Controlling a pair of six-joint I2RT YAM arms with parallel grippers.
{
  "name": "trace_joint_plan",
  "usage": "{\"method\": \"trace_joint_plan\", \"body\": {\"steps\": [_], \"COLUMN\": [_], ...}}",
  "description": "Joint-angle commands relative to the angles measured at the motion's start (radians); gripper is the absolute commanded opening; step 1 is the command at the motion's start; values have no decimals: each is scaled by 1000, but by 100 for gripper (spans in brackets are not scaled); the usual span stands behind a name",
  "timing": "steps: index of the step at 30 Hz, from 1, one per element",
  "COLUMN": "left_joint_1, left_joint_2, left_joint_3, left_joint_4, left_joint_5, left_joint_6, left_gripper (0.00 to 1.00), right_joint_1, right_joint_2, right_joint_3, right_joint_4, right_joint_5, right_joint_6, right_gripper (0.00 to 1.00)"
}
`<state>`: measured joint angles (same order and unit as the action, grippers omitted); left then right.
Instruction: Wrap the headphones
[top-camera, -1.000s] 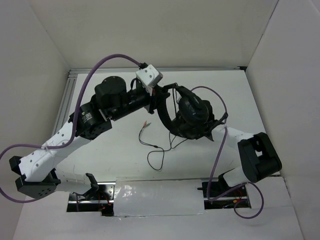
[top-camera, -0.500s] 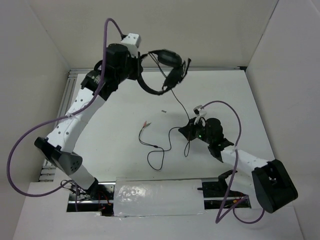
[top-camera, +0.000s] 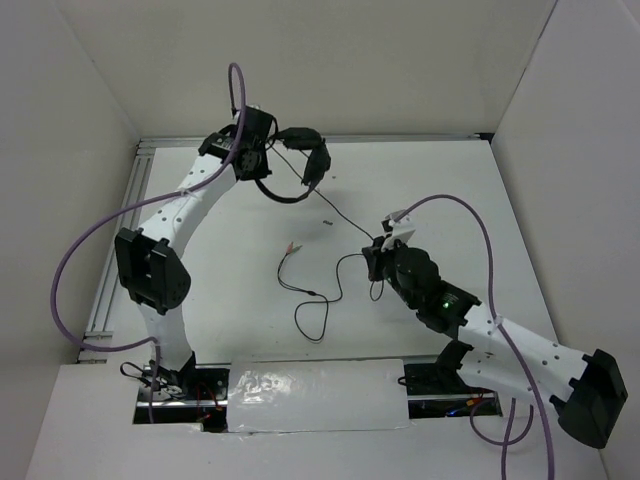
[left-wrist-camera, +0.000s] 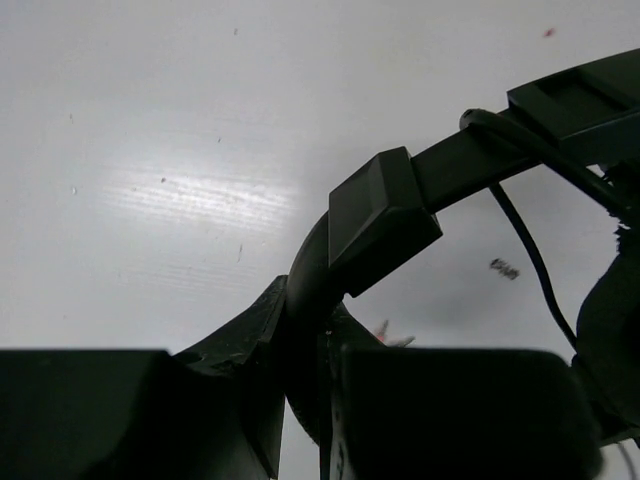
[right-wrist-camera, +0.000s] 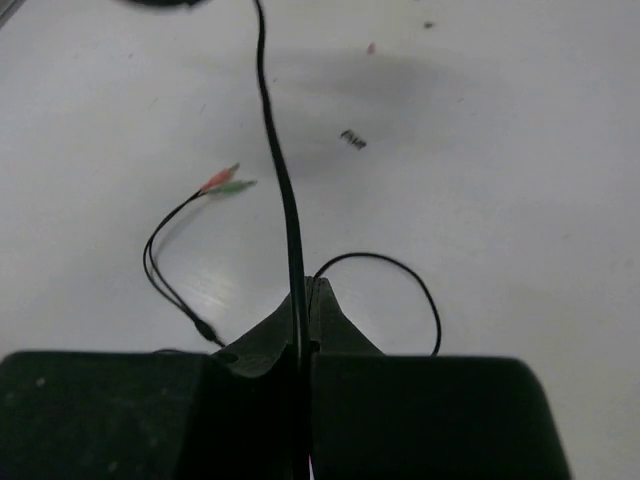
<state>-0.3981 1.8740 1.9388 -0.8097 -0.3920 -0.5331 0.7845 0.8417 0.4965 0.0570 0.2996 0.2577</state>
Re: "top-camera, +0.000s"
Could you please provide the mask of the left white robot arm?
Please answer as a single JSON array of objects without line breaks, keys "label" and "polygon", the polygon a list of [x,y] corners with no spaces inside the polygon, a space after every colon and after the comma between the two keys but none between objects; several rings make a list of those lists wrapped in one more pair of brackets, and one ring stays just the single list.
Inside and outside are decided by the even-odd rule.
[{"label": "left white robot arm", "polygon": [[[238,124],[243,123],[242,130]],[[121,228],[115,237],[120,284],[156,342],[150,364],[163,389],[176,399],[196,390],[196,357],[186,336],[182,303],[191,276],[181,261],[186,246],[213,205],[237,182],[270,174],[266,144],[275,117],[248,107],[237,119],[209,135],[173,197],[137,229]]]}]

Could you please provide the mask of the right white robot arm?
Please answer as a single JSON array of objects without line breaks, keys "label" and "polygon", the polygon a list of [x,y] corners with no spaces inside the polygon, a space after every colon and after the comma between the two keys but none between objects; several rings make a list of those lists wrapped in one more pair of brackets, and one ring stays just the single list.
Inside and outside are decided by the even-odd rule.
[{"label": "right white robot arm", "polygon": [[573,439],[607,445],[628,399],[611,354],[568,348],[493,317],[486,303],[443,280],[424,250],[378,237],[362,253],[370,280],[386,282],[422,324],[449,338],[437,359],[441,388],[467,385],[541,405]]}]

